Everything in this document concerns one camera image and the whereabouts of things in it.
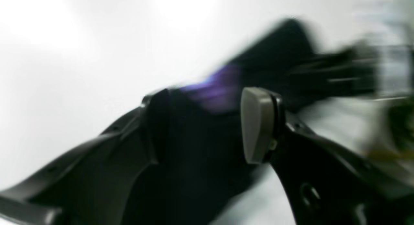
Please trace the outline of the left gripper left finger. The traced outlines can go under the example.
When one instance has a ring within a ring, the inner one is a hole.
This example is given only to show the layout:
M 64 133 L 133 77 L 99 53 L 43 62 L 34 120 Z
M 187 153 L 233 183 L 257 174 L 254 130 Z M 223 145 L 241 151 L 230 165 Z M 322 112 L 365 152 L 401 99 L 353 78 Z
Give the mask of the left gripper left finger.
M 104 132 L 1 191 L 17 225 L 120 225 L 136 179 L 165 154 L 168 89 L 148 94 Z

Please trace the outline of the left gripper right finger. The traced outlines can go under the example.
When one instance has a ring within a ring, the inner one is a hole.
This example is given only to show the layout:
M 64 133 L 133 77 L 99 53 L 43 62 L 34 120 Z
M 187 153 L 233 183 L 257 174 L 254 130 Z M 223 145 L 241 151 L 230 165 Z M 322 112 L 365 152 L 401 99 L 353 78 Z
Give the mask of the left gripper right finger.
M 281 96 L 246 87 L 241 96 L 244 155 L 269 163 L 297 225 L 412 225 L 413 187 L 317 135 Z

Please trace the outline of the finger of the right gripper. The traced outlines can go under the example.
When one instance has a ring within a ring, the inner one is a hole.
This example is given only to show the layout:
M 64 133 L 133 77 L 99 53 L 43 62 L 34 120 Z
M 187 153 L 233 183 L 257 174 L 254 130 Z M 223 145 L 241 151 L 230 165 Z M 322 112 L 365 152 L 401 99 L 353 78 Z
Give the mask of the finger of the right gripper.
M 351 46 L 302 61 L 287 73 L 287 81 L 299 94 L 308 96 L 373 95 L 378 65 L 379 53 L 373 47 Z

